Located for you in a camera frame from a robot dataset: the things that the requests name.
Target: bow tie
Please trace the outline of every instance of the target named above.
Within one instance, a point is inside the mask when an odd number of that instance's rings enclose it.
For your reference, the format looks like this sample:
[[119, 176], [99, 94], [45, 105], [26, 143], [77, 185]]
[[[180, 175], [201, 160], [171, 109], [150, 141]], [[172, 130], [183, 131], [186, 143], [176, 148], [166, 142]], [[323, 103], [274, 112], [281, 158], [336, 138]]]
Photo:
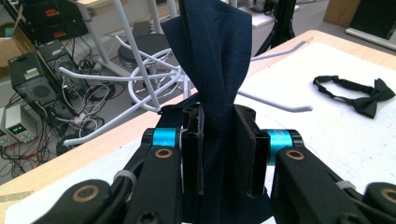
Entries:
[[[361, 91], [370, 96], [349, 99], [343, 96], [333, 95], [331, 92], [327, 91], [326, 88], [320, 85], [321, 82], [328, 81], [333, 81], [334, 83], [348, 90]], [[375, 80], [374, 87], [364, 86], [359, 83], [340, 79], [338, 76], [315, 77], [314, 85], [318, 87], [318, 91], [329, 95], [333, 99], [341, 99], [345, 101], [348, 105], [352, 105], [358, 113], [371, 119], [375, 117], [377, 102], [387, 101], [395, 96], [395, 93], [387, 86], [387, 84], [385, 84], [381, 78]]]

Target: white cable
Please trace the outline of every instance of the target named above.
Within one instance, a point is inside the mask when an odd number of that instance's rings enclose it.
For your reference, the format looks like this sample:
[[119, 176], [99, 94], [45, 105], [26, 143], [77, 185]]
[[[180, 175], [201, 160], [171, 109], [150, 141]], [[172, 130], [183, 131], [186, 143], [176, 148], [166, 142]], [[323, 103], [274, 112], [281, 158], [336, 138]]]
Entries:
[[95, 124], [95, 130], [98, 129], [98, 123], [96, 122], [96, 120], [94, 119], [86, 119], [84, 120], [84, 122], [81, 125], [81, 128], [79, 128], [79, 132], [78, 132], [78, 136], [81, 138], [81, 132], [82, 132], [82, 128], [84, 127], [85, 123], [87, 123], [88, 121], [92, 121]]
[[280, 56], [280, 55], [288, 54], [288, 53], [291, 53], [291, 52], [299, 49], [302, 45], [304, 45], [305, 43], [308, 43], [308, 42], [309, 41], [302, 40], [300, 43], [298, 43], [297, 45], [295, 45], [291, 49], [287, 49], [287, 50], [280, 51], [280, 52], [273, 53], [273, 54], [266, 54], [266, 55], [259, 55], [257, 57], [252, 57], [252, 58], [250, 58], [250, 61], [251, 62], [255, 62], [255, 61], [258, 61], [258, 60], [274, 58], [274, 57], [277, 57], [277, 56]]
[[83, 107], [84, 107], [84, 102], [82, 101], [82, 99], [81, 99], [81, 96], [78, 94], [78, 98], [79, 98], [79, 100], [81, 101], [81, 108], [75, 108], [75, 107], [73, 107], [70, 103], [69, 103], [69, 101], [67, 100], [67, 98], [66, 98], [66, 95], [64, 94], [64, 83], [65, 83], [65, 80], [62, 82], [62, 95], [64, 96], [64, 100], [66, 101], [66, 103], [71, 107], [71, 108], [73, 108], [73, 109], [75, 109], [75, 110], [80, 110], [80, 109], [82, 109]]
[[39, 103], [38, 101], [35, 101], [35, 103], [38, 105], [38, 107], [40, 107], [40, 108], [44, 111], [44, 113], [46, 114], [46, 117], [48, 118], [49, 115], [47, 114], [46, 109], [45, 109], [43, 106], [41, 106], [40, 103]]

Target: table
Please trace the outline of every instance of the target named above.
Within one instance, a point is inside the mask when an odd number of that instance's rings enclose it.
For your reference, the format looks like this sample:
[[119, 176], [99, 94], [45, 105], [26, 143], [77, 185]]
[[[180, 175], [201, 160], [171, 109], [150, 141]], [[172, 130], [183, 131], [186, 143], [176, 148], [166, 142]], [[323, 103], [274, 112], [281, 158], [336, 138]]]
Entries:
[[[306, 48], [306, 46], [312, 43], [321, 43], [396, 71], [395, 56], [375, 49], [369, 49], [319, 31], [308, 31], [266, 53], [290, 49], [301, 40], [309, 40], [309, 43], [302, 48]], [[251, 63], [247, 76], [250, 77], [286, 57], [288, 57], [288, 55]], [[182, 96], [179, 96], [166, 104], [175, 104], [181, 99]], [[143, 131], [147, 128], [154, 127], [159, 118], [160, 116], [157, 114], [147, 112], [120, 125], [117, 129], [103, 133], [90, 142], [76, 147], [72, 151], [0, 186], [0, 220], [4, 220], [5, 212], [12, 204], [72, 174], [85, 165], [103, 158], [115, 151], [118, 147], [122, 147], [134, 139], [140, 138]]]

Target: navy blue cloth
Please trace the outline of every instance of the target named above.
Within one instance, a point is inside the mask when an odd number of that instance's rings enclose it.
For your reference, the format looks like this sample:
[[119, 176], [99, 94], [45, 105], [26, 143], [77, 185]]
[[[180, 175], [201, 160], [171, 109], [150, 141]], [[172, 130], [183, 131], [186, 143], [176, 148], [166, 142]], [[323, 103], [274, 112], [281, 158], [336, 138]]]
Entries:
[[271, 216], [268, 196], [246, 195], [231, 150], [233, 101], [250, 63], [251, 16], [220, 0], [180, 0], [179, 8], [180, 16], [162, 27], [205, 112], [204, 195], [183, 195], [183, 221], [261, 223]]

